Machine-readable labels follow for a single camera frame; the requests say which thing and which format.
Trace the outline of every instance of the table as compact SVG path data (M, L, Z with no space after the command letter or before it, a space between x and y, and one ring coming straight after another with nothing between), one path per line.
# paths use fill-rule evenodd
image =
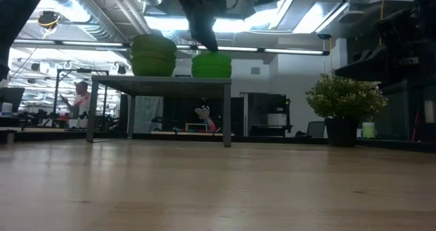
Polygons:
M127 136L131 138L134 130L136 96L195 97L223 99L223 144L232 145L231 126L231 86L229 78L161 78L134 76L93 76L91 103L89 105L89 125L95 124L95 110L99 85L106 85L131 97ZM93 142L94 126L87 132L87 142Z

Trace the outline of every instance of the wooden table surface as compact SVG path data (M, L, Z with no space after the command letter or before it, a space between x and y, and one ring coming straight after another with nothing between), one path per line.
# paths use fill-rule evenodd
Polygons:
M295 144L0 145L0 231L436 230L436 155Z

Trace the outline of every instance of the potted plant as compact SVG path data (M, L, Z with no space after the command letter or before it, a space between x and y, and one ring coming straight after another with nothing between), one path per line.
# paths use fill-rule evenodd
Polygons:
M325 118L329 145L336 147L354 147L359 120L378 113L387 104L374 83L334 74L321 74L306 95L315 114Z

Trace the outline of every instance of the computer monitor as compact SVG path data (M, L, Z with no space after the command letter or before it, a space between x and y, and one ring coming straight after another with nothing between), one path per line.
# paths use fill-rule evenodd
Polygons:
M0 89L0 102L7 102L12 104L12 112L18 112L20 107L22 95L25 93L24 88L1 88Z

